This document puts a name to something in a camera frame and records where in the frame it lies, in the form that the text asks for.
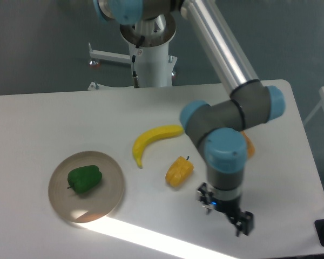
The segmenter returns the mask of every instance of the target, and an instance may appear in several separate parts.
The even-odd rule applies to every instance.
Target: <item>round plate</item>
[[[67,189],[69,172],[89,165],[98,166],[102,173],[101,182],[84,194]],[[100,152],[86,151],[70,156],[55,169],[49,182],[48,196],[60,217],[85,223],[112,211],[123,196],[124,186],[123,172],[114,159]]]

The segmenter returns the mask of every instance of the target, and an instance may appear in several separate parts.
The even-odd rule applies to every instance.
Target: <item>toy pepper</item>
[[[166,182],[172,187],[178,187],[191,175],[194,166],[189,162],[189,158],[189,156],[187,159],[179,156],[169,168],[166,174]]]
[[[68,189],[72,188],[77,194],[85,193],[96,186],[102,179],[102,173],[97,166],[83,166],[73,169],[67,176]]]

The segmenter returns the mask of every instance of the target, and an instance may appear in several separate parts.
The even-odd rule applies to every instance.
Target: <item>toy banana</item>
[[[160,139],[176,137],[178,135],[181,135],[183,132],[184,129],[179,125],[165,125],[152,128],[137,137],[136,141],[133,144],[132,153],[138,167],[143,167],[141,163],[141,157],[147,145]]]

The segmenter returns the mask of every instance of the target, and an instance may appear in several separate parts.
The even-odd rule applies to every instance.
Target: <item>table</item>
[[[143,169],[131,154],[143,131],[179,124],[190,101],[213,105],[228,99],[221,84],[0,96],[0,258],[324,253],[314,227],[324,219],[324,194],[291,87],[284,80],[263,84],[282,90],[287,109],[283,117],[246,131],[256,154],[246,165],[241,208],[254,213],[255,229],[239,238],[223,214],[205,215],[196,202],[205,164],[185,134],[149,146]],[[48,183],[59,163],[86,150],[112,156],[126,188],[112,213],[77,228],[52,210]],[[164,177],[180,155],[189,155],[195,170],[172,190]]]

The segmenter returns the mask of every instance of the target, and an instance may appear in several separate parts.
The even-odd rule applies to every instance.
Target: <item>metal bar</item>
[[[99,50],[89,51],[89,54],[91,58],[97,58],[105,61],[119,62],[125,64],[131,63],[131,58],[129,55],[123,55],[123,54],[117,54],[117,53],[105,52]]]
[[[258,76],[214,0],[185,0],[181,13],[191,21],[228,93]]]

